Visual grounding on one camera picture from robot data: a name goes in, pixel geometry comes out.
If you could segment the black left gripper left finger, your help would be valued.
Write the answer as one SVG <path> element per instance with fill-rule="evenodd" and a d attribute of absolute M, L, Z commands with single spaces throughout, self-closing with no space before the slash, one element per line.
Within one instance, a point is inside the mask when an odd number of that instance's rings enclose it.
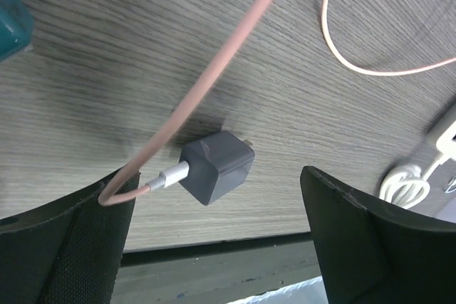
<path fill-rule="evenodd" d="M 1 220 L 2 303 L 109 303 L 134 201 L 101 206 L 113 174 Z"/>

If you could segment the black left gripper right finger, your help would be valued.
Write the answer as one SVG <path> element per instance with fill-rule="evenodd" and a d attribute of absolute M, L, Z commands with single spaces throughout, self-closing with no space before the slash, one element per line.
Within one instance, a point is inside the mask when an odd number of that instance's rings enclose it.
<path fill-rule="evenodd" d="M 455 224 L 402 209 L 312 166 L 301 192 L 330 303 L 454 303 Z"/>

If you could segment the dark grey charger plug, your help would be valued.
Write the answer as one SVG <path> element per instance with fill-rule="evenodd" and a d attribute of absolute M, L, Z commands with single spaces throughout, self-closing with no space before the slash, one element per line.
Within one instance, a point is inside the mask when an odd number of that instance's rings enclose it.
<path fill-rule="evenodd" d="M 228 131 L 216 132 L 182 148 L 180 161 L 188 163 L 189 172 L 180 185 L 207 206 L 244 183 L 254 158 L 247 143 Z"/>

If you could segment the teal charger plug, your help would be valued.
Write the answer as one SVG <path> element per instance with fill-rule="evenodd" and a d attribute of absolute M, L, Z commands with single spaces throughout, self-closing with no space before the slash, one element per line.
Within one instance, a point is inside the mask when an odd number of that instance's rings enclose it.
<path fill-rule="evenodd" d="M 1 61 L 31 47 L 33 16 L 21 0 L 1 0 Z"/>

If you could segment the white power strip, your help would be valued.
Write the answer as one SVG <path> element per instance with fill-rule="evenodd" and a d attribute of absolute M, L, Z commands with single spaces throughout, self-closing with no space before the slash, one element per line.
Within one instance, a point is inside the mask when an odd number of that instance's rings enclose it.
<path fill-rule="evenodd" d="M 439 154 L 440 164 L 455 160 L 455 105 L 453 105 L 426 135 L 426 142 Z"/>

